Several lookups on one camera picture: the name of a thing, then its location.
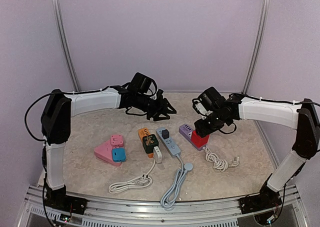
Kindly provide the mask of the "red cube adapter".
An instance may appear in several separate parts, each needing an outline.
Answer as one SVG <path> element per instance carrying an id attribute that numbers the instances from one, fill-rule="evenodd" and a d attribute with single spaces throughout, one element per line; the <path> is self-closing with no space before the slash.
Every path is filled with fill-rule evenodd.
<path id="1" fill-rule="evenodd" d="M 208 143 L 209 137 L 210 137 L 209 135 L 206 135 L 205 137 L 201 137 L 194 130 L 191 134 L 191 142 L 197 149 L 200 149 Z"/>

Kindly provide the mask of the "purple power strip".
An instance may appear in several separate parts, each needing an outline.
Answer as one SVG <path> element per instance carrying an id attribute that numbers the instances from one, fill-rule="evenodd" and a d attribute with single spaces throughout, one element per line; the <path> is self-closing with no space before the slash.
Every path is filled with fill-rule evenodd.
<path id="1" fill-rule="evenodd" d="M 198 151 L 201 151 L 203 148 L 206 147 L 206 145 L 204 145 L 201 148 L 196 148 L 194 146 L 194 144 L 191 142 L 191 136 L 192 136 L 192 132 L 195 131 L 194 129 L 191 128 L 191 126 L 189 126 L 188 124 L 183 124 L 179 127 L 179 133 Z"/>

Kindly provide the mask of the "black charger plug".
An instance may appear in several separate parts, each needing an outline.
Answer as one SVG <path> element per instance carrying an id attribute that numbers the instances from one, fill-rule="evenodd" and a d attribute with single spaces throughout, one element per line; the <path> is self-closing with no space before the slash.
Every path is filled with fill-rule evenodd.
<path id="1" fill-rule="evenodd" d="M 163 129 L 161 132 L 161 136 L 164 140 L 166 140 L 170 137 L 170 132 L 167 129 Z"/>

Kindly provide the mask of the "orange power strip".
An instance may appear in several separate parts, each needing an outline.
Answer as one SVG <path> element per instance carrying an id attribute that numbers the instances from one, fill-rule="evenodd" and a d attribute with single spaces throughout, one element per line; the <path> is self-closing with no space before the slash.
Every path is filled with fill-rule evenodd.
<path id="1" fill-rule="evenodd" d="M 138 136 L 141 140 L 143 149 L 145 151 L 145 153 L 147 154 L 147 156 L 151 159 L 154 156 L 154 147 L 152 146 L 152 144 L 147 144 L 146 141 L 144 141 L 144 137 L 150 136 L 150 132 L 147 128 L 141 128 L 138 130 Z"/>

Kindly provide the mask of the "dark green cube adapter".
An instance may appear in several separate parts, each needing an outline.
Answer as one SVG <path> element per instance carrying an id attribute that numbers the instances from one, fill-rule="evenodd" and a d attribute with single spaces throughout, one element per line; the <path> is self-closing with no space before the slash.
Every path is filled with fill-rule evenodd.
<path id="1" fill-rule="evenodd" d="M 159 141 L 155 134 L 149 134 L 142 138 L 142 146 L 146 154 L 152 154 L 154 147 L 159 146 Z"/>

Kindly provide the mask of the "white charger plug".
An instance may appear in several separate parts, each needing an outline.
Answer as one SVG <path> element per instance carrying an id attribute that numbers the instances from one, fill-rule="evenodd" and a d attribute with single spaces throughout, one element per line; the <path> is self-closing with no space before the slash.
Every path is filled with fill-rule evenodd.
<path id="1" fill-rule="evenodd" d="M 153 158 L 157 164 L 161 164 L 163 161 L 163 155 L 158 146 L 153 148 Z"/>

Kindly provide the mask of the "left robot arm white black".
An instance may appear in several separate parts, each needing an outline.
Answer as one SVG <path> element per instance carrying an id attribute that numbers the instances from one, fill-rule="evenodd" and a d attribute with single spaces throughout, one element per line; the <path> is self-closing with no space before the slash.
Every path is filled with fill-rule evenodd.
<path id="1" fill-rule="evenodd" d="M 147 120 L 155 122 L 168 120 L 177 112 L 161 89 L 156 91 L 155 97 L 120 85 L 84 92 L 54 89 L 49 93 L 40 121 L 46 149 L 46 184 L 53 190 L 49 199 L 57 208 L 63 210 L 70 205 L 69 196 L 60 189 L 65 187 L 64 148 L 71 135 L 72 117 L 104 109 L 131 108 L 142 111 Z"/>

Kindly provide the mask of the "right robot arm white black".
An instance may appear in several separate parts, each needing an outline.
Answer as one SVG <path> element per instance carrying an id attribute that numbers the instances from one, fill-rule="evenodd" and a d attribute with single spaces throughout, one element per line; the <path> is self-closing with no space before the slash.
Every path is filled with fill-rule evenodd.
<path id="1" fill-rule="evenodd" d="M 267 180 L 267 189 L 255 199 L 260 209 L 266 209 L 276 199 L 274 192 L 283 188 L 320 151 L 320 120 L 316 105 L 307 98 L 303 101 L 284 101 L 240 93 L 232 93 L 225 98 L 210 87 L 192 100 L 193 109 L 201 116 L 194 123 L 195 133 L 201 138 L 215 132 L 226 135 L 223 127 L 235 127 L 236 122 L 241 120 L 269 123 L 295 131 L 291 150 Z"/>

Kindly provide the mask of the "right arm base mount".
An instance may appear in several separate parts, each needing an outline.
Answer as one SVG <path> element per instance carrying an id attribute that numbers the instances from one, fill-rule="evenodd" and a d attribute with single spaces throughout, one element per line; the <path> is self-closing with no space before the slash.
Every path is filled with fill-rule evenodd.
<path id="1" fill-rule="evenodd" d="M 282 204 L 279 191 L 274 192 L 266 183 L 256 195 L 246 195 L 238 200 L 242 214 L 259 212 Z"/>

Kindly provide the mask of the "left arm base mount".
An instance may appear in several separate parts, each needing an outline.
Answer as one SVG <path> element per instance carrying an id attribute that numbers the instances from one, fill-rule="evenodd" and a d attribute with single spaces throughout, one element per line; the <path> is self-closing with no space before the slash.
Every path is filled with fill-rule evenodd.
<path id="1" fill-rule="evenodd" d="M 70 214 L 84 215 L 88 200 L 82 197 L 67 195 L 67 188 L 53 190 L 47 184 L 44 185 L 46 194 L 44 197 L 44 205 L 56 210 L 68 212 Z"/>

